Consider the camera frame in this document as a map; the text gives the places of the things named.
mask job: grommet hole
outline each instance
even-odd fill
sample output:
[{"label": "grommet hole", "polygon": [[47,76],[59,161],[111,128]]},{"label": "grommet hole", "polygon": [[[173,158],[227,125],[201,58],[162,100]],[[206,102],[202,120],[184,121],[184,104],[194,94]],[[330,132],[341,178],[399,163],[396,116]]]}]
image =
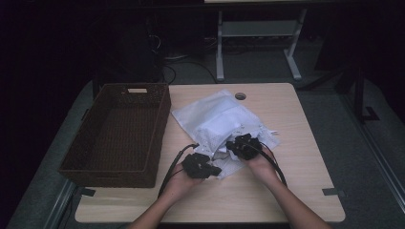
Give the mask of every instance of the grommet hole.
[{"label": "grommet hole", "polygon": [[238,100],[245,100],[246,99],[246,94],[244,93],[236,93],[235,98]]}]

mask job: person's left hand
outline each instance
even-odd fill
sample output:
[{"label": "person's left hand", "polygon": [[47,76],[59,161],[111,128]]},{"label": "person's left hand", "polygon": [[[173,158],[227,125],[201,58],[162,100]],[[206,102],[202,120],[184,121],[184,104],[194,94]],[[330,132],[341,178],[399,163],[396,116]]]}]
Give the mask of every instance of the person's left hand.
[{"label": "person's left hand", "polygon": [[163,190],[162,196],[170,198],[172,203],[182,199],[194,186],[203,182],[204,179],[191,178],[183,170],[181,164],[177,164],[172,176]]}]

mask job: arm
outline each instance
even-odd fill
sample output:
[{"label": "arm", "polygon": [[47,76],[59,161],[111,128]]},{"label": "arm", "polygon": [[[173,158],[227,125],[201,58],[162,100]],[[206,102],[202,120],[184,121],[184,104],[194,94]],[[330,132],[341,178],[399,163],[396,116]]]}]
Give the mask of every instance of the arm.
[{"label": "arm", "polygon": [[[263,151],[270,156],[268,149],[263,148]],[[270,163],[263,156],[257,155],[251,160],[245,160],[245,164],[274,195],[294,229],[331,228],[280,181]]]},{"label": "arm", "polygon": [[170,207],[184,197],[191,188],[203,182],[203,179],[190,178],[182,169],[181,164],[176,165],[173,171],[174,173],[161,196],[128,228],[157,228]]}]

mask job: wicker basket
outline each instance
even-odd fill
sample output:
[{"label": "wicker basket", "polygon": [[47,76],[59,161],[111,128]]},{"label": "wicker basket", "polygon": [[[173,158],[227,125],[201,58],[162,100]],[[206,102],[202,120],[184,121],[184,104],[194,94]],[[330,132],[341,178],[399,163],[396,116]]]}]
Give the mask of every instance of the wicker basket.
[{"label": "wicker basket", "polygon": [[78,186],[153,188],[171,100],[167,84],[106,84],[59,173]]}]

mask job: light wood tabletop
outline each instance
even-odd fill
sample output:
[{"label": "light wood tabletop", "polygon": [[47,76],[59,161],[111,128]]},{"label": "light wood tabletop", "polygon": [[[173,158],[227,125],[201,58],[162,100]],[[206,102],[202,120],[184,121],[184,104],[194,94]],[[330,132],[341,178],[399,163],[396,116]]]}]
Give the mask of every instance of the light wood tabletop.
[{"label": "light wood tabletop", "polygon": [[[278,131],[280,145],[273,152],[286,177],[288,188],[325,221],[345,218],[338,196],[325,196],[333,188],[294,88],[287,83],[170,86],[171,110],[181,108],[221,89],[244,93],[240,101],[270,129]],[[153,189],[90,188],[83,196],[75,219],[80,222],[133,221],[157,198],[160,185],[177,153],[194,143],[169,115],[163,137],[157,185]],[[166,214],[162,222],[286,222],[269,190],[247,168],[222,180],[211,177]]]}]

